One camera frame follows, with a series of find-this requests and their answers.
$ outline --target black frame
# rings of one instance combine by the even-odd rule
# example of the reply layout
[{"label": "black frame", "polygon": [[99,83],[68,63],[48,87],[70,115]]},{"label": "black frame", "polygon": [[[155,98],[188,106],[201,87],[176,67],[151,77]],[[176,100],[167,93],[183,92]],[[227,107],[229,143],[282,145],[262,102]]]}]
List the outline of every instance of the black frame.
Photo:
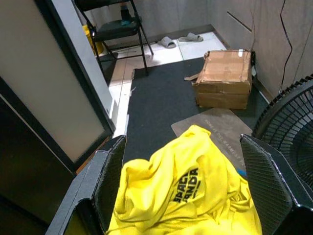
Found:
[{"label": "black frame", "polygon": [[93,110],[99,118],[104,132],[95,142],[82,154],[76,162],[73,162],[69,156],[61,149],[57,142],[45,130],[45,128],[32,115],[23,102],[15,95],[5,81],[0,77],[0,93],[4,99],[16,110],[16,112],[27,122],[27,124],[38,134],[45,144],[54,152],[59,160],[68,168],[72,174],[76,174],[76,170],[81,164],[99,147],[99,145],[108,137],[112,136],[115,126],[104,110],[102,103],[92,85],[92,82],[67,34],[63,23],[54,8],[51,0],[34,0],[36,6],[41,12],[45,22],[50,28],[55,40],[62,50],[67,62],[73,70],[80,86],[82,87],[86,97],[88,98]]},{"label": "black frame", "polygon": [[[131,2],[132,8],[134,10],[134,18],[136,20],[136,25],[137,25],[137,33],[138,33],[139,44],[140,44],[140,48],[141,48],[141,54],[140,55],[132,55],[132,56],[125,56],[125,57],[122,57],[122,58],[117,58],[114,55],[114,53],[110,50],[108,45],[104,41],[102,41],[102,43],[103,43],[104,47],[106,48],[106,50],[113,57],[114,60],[121,60],[121,59],[126,59],[126,58],[142,56],[143,64],[144,64],[145,71],[146,71],[146,75],[148,75],[148,67],[147,67],[146,57],[145,57],[145,53],[144,53],[144,49],[143,49],[143,42],[142,42],[140,29],[142,30],[143,36],[146,39],[146,44],[148,45],[151,54],[153,55],[154,53],[153,53],[153,51],[151,49],[151,46],[150,46],[150,44],[148,42],[148,39],[147,39],[147,35],[146,35],[146,33],[145,33],[144,29],[143,29],[143,26],[141,24],[141,20],[140,20],[140,17],[138,15],[138,12],[137,12],[137,9],[136,9],[134,1],[133,0],[125,0],[125,1],[121,1],[121,2],[127,2],[127,1]],[[90,38],[91,38],[91,41],[92,41],[92,45],[93,45],[94,51],[96,53],[96,58],[97,58],[97,61],[98,61],[98,64],[100,66],[100,69],[101,69],[102,73],[104,73],[103,69],[102,69],[102,66],[101,66],[101,62],[108,61],[108,60],[101,60],[100,57],[99,57],[99,53],[98,53],[98,50],[97,50],[97,47],[96,47],[96,42],[94,41],[94,35],[97,33],[97,29],[96,29],[95,26],[92,25],[92,23],[90,22],[88,17],[85,15],[84,11],[79,6],[77,6],[77,8],[78,8],[78,10],[80,11],[80,13],[83,15],[83,17],[85,18],[85,20],[87,22],[87,27],[88,27],[88,30],[90,32]]]}]

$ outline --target cardboard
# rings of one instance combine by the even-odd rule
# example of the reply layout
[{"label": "cardboard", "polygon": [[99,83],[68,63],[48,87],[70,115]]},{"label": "cardboard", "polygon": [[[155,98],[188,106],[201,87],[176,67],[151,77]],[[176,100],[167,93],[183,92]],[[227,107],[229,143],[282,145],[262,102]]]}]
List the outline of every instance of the cardboard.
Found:
[{"label": "cardboard", "polygon": [[211,51],[193,83],[202,107],[245,109],[251,91],[251,53],[244,50]]}]

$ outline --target yellow fabric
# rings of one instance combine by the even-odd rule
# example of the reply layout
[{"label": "yellow fabric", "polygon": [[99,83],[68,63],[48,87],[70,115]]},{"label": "yellow fabric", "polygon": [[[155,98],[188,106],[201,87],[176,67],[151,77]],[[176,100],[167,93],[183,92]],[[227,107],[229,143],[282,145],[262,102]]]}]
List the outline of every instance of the yellow fabric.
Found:
[{"label": "yellow fabric", "polygon": [[122,169],[109,235],[261,235],[248,183],[210,139],[191,126]]}]

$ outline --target slipper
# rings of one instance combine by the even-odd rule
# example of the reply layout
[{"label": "slipper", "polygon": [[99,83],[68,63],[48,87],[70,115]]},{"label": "slipper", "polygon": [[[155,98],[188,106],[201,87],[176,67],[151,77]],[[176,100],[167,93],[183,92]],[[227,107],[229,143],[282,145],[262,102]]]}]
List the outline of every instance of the slipper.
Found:
[{"label": "slipper", "polygon": [[164,46],[165,48],[175,48],[176,44],[169,37],[164,37],[161,41],[158,41],[159,45]]},{"label": "slipper", "polygon": [[187,37],[178,38],[178,41],[199,43],[203,41],[203,37],[196,35],[194,33],[188,33]]}]

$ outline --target white tile floor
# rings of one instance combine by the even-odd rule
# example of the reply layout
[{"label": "white tile floor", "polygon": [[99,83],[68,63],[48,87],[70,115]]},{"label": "white tile floor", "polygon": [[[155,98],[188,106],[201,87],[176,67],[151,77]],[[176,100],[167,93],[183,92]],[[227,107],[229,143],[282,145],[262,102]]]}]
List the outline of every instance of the white tile floor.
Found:
[{"label": "white tile floor", "polygon": [[[158,66],[182,60],[190,60],[203,57],[208,50],[225,50],[213,32],[200,34],[203,41],[200,43],[187,43],[173,40],[177,47],[166,49],[156,43],[151,44],[154,55],[152,56],[148,46],[144,47],[147,66]],[[141,53],[140,47],[130,47],[118,51],[119,57],[137,55]],[[128,103],[131,93],[134,69],[143,68],[142,57],[134,57],[118,60],[112,75],[109,90],[118,105],[118,116],[114,136],[126,133],[128,124]]]}]

